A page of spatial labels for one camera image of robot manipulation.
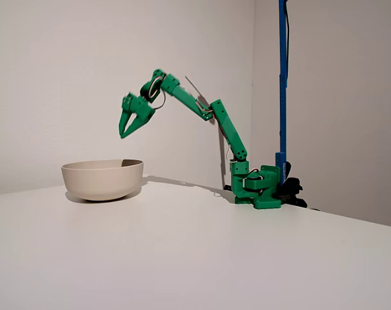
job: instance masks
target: beige bowl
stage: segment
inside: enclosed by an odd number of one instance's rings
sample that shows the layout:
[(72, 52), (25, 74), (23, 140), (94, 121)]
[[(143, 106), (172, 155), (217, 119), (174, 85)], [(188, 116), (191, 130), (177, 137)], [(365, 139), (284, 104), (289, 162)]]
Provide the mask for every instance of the beige bowl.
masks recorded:
[(141, 160), (99, 160), (62, 166), (65, 187), (76, 197), (113, 200), (141, 186), (144, 163)]

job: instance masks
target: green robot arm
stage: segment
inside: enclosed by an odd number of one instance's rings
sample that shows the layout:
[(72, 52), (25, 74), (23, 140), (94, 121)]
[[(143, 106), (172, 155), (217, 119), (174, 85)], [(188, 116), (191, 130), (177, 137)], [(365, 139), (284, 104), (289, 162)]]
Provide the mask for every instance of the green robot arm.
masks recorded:
[[(121, 138), (127, 137), (148, 123), (156, 109), (158, 109), (152, 108), (149, 103), (154, 102), (161, 92), (166, 92), (175, 97), (205, 121), (215, 117), (234, 155), (233, 160), (230, 161), (230, 172), (232, 175), (232, 192), (236, 196), (236, 203), (253, 203), (256, 209), (280, 207), (280, 200), (272, 197), (276, 192), (278, 180), (280, 180), (279, 168), (261, 166), (260, 170), (249, 169), (245, 146), (221, 100), (216, 100), (209, 107), (204, 106), (180, 86), (177, 78), (160, 69), (155, 70), (151, 81), (141, 88), (139, 97), (129, 93), (123, 98), (123, 112), (119, 122)], [(135, 120), (125, 130), (132, 114), (136, 114)]]

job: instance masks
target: wire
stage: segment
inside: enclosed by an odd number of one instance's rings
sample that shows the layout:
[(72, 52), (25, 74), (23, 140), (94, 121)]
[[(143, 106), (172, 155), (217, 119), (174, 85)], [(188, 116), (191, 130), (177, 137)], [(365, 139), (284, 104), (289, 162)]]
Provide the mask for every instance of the wire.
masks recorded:
[(148, 97), (151, 99), (155, 96), (155, 94), (157, 94), (157, 91), (155, 91), (152, 95), (151, 95), (151, 90), (152, 90), (152, 87), (154, 86), (154, 84), (156, 83), (156, 81), (159, 81), (160, 79), (163, 79), (161, 76), (157, 76), (153, 82), (151, 82), (151, 85), (150, 85), (150, 89), (148, 89)]
[(200, 110), (203, 110), (204, 112), (211, 112), (211, 111), (213, 111), (212, 108), (210, 108), (210, 109), (208, 109), (208, 110), (206, 110), (205, 108), (203, 108), (203, 106), (201, 105), (201, 102), (198, 101), (198, 99), (195, 99), (195, 102), (197, 103), (197, 105), (198, 105), (198, 107), (200, 108)]
[(166, 96), (165, 96), (165, 91), (164, 91), (164, 90), (162, 90), (162, 89), (161, 89), (161, 91), (163, 92), (163, 95), (164, 95), (164, 101), (163, 101), (163, 104), (162, 104), (162, 105), (160, 105), (159, 107), (153, 108), (154, 110), (158, 110), (158, 109), (162, 108), (162, 107), (164, 106), (164, 104), (165, 104), (165, 99), (166, 99)]
[(230, 160), (230, 159), (228, 159), (228, 153), (230, 152), (230, 144), (228, 144), (228, 150), (227, 150), (227, 153), (226, 153), (226, 159), (227, 159), (227, 161), (229, 162), (229, 163), (235, 163), (236, 162), (236, 160)]
[(290, 25), (288, 23), (287, 0), (285, 1), (285, 15), (287, 22), (287, 55), (286, 55), (286, 79), (288, 78), (288, 52), (290, 50)]

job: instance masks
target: blue stand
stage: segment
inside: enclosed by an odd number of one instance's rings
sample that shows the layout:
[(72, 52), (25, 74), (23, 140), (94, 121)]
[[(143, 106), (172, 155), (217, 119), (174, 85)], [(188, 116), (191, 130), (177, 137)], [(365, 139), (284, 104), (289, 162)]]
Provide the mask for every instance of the blue stand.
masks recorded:
[(276, 153), (276, 166), (280, 168), (280, 184), (286, 181), (286, 87), (287, 87), (287, 51), (286, 51), (286, 13), (287, 0), (279, 0), (280, 33), (280, 152)]

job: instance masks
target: table surface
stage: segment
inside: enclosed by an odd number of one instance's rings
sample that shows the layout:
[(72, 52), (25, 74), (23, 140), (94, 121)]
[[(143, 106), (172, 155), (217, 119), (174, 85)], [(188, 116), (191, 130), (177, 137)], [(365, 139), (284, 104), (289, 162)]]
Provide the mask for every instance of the table surface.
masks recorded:
[(391, 309), (391, 227), (231, 200), (151, 176), (0, 195), (0, 309)]

